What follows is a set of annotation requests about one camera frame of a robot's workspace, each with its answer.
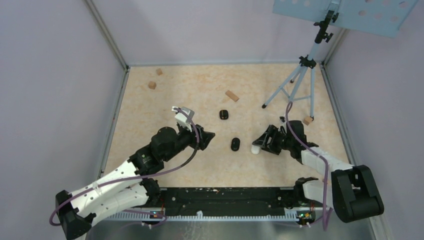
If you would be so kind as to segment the black oval charging case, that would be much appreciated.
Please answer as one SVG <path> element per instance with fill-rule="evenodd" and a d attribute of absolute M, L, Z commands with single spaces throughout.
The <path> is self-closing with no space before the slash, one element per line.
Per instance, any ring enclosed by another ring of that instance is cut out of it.
<path fill-rule="evenodd" d="M 240 149 L 241 140 L 238 137 L 234 137 L 231 140 L 230 149 L 237 152 Z"/>

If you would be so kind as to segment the white oval charging case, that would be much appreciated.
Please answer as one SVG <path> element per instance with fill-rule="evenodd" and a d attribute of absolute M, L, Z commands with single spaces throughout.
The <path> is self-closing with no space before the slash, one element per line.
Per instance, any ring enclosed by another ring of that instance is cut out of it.
<path fill-rule="evenodd" d="M 253 155 L 258 155 L 261 152 L 261 150 L 262 150 L 262 148 L 260 146 L 256 146 L 256 145 L 252 145 L 251 149 L 250 149 L 250 151 Z"/>

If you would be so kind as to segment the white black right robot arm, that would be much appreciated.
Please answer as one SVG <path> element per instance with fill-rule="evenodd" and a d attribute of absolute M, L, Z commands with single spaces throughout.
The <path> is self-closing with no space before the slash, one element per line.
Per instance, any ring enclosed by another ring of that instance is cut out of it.
<path fill-rule="evenodd" d="M 280 127 L 269 125 L 252 142 L 251 152 L 258 154 L 260 151 L 274 155 L 288 151 L 300 164 L 322 175 L 322 180 L 303 177 L 295 183 L 293 200 L 299 206 L 318 201 L 333 210 L 344 223 L 379 216 L 385 211 L 371 169 L 366 165 L 346 163 L 308 142 L 300 120 L 290 120 Z"/>

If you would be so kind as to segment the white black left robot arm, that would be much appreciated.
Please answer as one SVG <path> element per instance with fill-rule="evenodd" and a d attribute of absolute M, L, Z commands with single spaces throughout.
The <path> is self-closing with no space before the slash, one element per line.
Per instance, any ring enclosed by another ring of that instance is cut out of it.
<path fill-rule="evenodd" d="M 67 240 L 83 237 L 103 219 L 131 207 L 154 207 L 160 202 L 160 188 L 153 177 L 163 175 L 164 163 L 187 147 L 192 155 L 203 151 L 215 137 L 200 125 L 162 127 L 150 143 L 138 149 L 110 173 L 78 190 L 62 190 L 55 196 L 58 225 Z"/>

